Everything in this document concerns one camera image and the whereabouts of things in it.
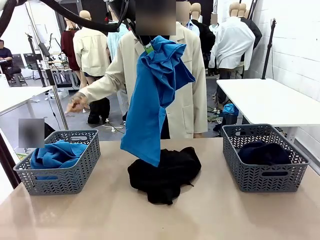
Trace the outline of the person's right hand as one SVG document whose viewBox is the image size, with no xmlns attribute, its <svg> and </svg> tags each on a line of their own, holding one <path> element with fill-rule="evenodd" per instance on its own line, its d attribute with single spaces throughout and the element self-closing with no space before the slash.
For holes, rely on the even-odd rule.
<svg viewBox="0 0 320 240">
<path fill-rule="evenodd" d="M 86 104 L 87 97 L 81 92 L 77 92 L 69 99 L 65 113 L 82 112 Z"/>
</svg>

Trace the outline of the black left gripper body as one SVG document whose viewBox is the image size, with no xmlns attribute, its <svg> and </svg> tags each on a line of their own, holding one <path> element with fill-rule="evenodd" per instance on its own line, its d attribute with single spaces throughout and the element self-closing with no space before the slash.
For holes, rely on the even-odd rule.
<svg viewBox="0 0 320 240">
<path fill-rule="evenodd" d="M 118 20 L 136 19 L 135 0 L 108 0 L 107 2 Z"/>
</svg>

